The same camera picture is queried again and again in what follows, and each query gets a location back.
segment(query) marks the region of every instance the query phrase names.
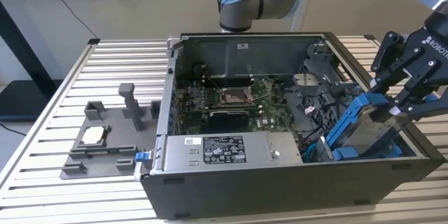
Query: gray floor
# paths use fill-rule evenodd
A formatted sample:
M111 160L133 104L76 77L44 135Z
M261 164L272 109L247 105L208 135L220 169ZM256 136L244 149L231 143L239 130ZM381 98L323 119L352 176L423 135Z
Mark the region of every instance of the gray floor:
M15 131L19 131L24 134L29 131L33 126L33 122L1 122L8 128ZM5 166L17 146L21 143L24 136L5 130L0 126L0 170Z

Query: barcode sticker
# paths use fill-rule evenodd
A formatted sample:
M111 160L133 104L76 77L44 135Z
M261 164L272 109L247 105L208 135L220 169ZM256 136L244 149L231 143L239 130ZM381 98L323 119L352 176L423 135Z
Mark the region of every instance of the barcode sticker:
M203 138L201 137L187 137L185 144L201 144Z

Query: metal workbench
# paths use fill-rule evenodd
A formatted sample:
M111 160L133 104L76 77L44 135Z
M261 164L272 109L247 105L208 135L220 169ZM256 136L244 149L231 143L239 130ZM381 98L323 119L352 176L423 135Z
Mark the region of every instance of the metal workbench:
M379 42L339 37L369 69ZM88 101L123 107L117 86L136 85L141 105L161 99L167 46L164 40L105 41L89 45L0 174L1 223L161 223L132 176L61 180L67 153L84 121ZM401 87L395 87L396 94ZM448 158L448 115L416 123ZM403 184L376 206L320 209L265 215L191 220L213 223L444 223L448 221L448 164L421 182Z

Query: blue latch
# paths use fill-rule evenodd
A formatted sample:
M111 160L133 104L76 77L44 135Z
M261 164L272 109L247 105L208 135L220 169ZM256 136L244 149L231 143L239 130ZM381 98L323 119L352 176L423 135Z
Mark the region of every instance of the blue latch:
M356 149L351 146L336 148L332 151L335 160L344 160L348 158L359 157Z
M149 152L137 152L135 154L135 161L136 162L145 162L149 160Z

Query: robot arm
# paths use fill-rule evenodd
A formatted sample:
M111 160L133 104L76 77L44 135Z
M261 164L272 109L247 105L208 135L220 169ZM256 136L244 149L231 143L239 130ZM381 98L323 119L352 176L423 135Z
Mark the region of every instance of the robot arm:
M252 20L279 19L299 5L297 0L221 0L220 27L224 31L251 29Z

